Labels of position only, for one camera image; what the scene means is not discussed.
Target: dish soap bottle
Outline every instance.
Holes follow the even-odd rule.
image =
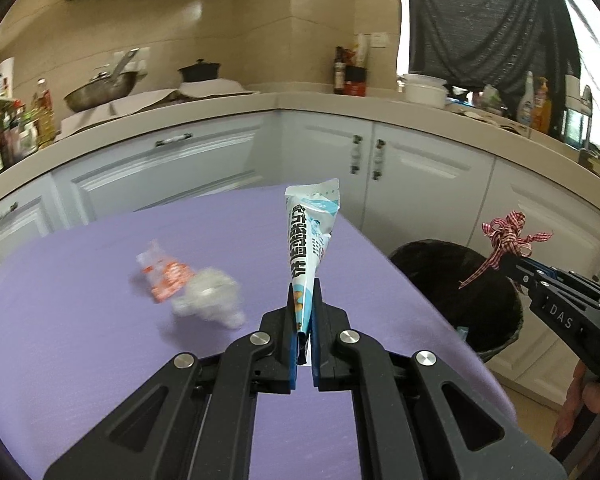
[[[525,94],[520,99],[516,119],[524,126],[531,124],[531,112],[534,108],[534,75],[532,72],[526,73]]]

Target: white kitchen cabinet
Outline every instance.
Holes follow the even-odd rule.
[[[424,238],[466,245],[494,155],[379,123],[372,150],[362,232],[385,253]]]
[[[69,227],[51,175],[0,200],[0,264],[21,245]]]
[[[340,213],[360,229],[373,123],[328,114],[283,112],[281,182],[340,180]]]
[[[280,171],[278,120],[265,112],[176,126],[84,156],[54,178],[73,225],[186,196],[273,184]]]
[[[536,357],[539,358],[516,382],[546,399],[562,404],[573,379],[578,357],[558,338],[544,354]]]
[[[497,160],[480,213],[490,222],[510,211],[526,215],[523,236],[553,232],[533,244],[532,257],[591,278],[600,268],[600,213],[584,200],[525,168]],[[492,247],[478,226],[469,247],[487,256]],[[577,358],[528,309],[523,297],[525,324],[520,339],[489,362],[495,372],[523,384],[539,395],[562,402]]]

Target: wok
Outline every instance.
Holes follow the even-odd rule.
[[[138,72],[122,72],[122,69],[138,51],[135,48],[127,52],[111,74],[102,72],[86,85],[67,94],[64,98],[66,105],[78,113],[128,96],[136,85]]]

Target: orange candy wrapper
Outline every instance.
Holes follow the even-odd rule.
[[[156,240],[151,242],[149,250],[138,254],[137,260],[151,285],[151,293],[160,303],[168,300],[195,275],[188,265],[165,254]]]

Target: purple table surface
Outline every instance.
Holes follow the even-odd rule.
[[[180,200],[54,233],[0,266],[0,438],[33,480],[173,355],[222,352],[285,303],[284,203],[283,186]],[[246,325],[232,332],[154,303],[136,262],[153,239],[194,269],[233,276]],[[435,352],[515,420],[471,349],[342,216],[318,276],[353,328],[393,352]],[[291,396],[258,398],[250,477],[359,479],[350,394],[318,393],[308,367],[298,375]]]

